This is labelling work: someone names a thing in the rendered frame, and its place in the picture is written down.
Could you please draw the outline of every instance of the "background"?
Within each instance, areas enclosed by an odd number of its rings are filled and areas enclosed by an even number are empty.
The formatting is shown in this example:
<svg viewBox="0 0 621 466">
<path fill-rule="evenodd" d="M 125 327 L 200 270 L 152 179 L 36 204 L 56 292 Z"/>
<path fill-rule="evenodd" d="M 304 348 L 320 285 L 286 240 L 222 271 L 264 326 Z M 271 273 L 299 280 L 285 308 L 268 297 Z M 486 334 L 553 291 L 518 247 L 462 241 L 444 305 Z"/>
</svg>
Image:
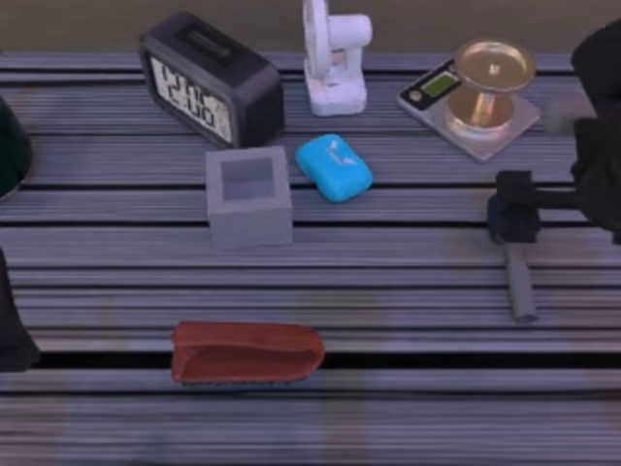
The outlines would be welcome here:
<svg viewBox="0 0 621 466">
<path fill-rule="evenodd" d="M 186 9 L 257 50 L 301 50 L 302 0 L 1 0 L 2 50 L 133 50 L 138 36 Z M 533 51 L 570 51 L 621 17 L 620 0 L 332 0 L 374 22 L 370 50 L 449 51 L 500 35 Z"/>
</svg>

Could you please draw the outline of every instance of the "blue case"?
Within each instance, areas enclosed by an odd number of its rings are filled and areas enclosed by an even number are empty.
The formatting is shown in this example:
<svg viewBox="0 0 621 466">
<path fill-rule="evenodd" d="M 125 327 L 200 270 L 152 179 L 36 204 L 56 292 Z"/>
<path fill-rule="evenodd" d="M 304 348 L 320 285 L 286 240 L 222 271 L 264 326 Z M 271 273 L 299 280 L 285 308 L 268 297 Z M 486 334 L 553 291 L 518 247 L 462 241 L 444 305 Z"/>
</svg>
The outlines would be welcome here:
<svg viewBox="0 0 621 466">
<path fill-rule="evenodd" d="M 302 172 L 332 202 L 342 202 L 367 190 L 373 174 L 341 136 L 325 134 L 300 146 L 295 159 Z"/>
</svg>

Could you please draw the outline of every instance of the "slatted table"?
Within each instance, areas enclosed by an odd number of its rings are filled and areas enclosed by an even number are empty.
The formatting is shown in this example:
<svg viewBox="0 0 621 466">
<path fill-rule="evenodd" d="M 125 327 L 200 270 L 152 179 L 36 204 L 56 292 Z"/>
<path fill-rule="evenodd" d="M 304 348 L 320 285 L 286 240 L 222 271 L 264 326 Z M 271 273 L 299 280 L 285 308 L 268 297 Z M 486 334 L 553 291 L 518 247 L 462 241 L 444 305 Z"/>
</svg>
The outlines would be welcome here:
<svg viewBox="0 0 621 466">
<path fill-rule="evenodd" d="M 368 55 L 367 112 L 331 119 L 310 113 L 302 56 L 268 56 L 295 244 L 241 253 L 210 247 L 213 147 L 155 107 L 136 55 L 0 55 L 0 93 L 37 156 L 0 205 L 0 246 L 46 353 L 0 377 L 0 464 L 619 464 L 621 374 L 591 364 L 621 350 L 621 249 L 580 214 L 545 213 L 528 251 L 540 318 L 520 326 L 485 228 L 496 173 L 567 186 L 572 138 L 540 123 L 479 165 L 394 101 L 445 56 Z M 538 64 L 536 105 L 580 91 L 566 56 Z M 328 131 L 376 179 L 341 205 L 292 160 Z M 187 391 L 164 369 L 182 319 L 311 325 L 326 366 L 286 391 Z"/>
</svg>

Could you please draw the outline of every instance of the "white fan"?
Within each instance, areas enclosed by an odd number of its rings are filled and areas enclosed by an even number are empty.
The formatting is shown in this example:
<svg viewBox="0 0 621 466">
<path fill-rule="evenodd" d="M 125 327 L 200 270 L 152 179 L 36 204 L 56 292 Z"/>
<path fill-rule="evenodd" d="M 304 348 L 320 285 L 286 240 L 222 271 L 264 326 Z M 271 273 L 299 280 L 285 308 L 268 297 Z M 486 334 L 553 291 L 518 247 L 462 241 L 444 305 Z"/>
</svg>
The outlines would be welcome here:
<svg viewBox="0 0 621 466">
<path fill-rule="evenodd" d="M 318 117 L 359 114 L 367 106 L 362 48 L 373 38 L 365 15 L 328 15 L 326 0 L 304 0 L 310 109 Z"/>
</svg>

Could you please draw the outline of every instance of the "red plastic object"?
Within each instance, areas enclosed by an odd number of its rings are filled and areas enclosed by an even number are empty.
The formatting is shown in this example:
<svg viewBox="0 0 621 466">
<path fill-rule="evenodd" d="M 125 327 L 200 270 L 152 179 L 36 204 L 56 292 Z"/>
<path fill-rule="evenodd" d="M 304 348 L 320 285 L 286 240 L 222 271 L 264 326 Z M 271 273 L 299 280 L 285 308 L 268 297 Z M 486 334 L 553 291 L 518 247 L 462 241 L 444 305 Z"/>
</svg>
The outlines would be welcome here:
<svg viewBox="0 0 621 466">
<path fill-rule="evenodd" d="M 172 341 L 179 383 L 295 382 L 325 355 L 319 334 L 294 324 L 183 321 Z"/>
</svg>

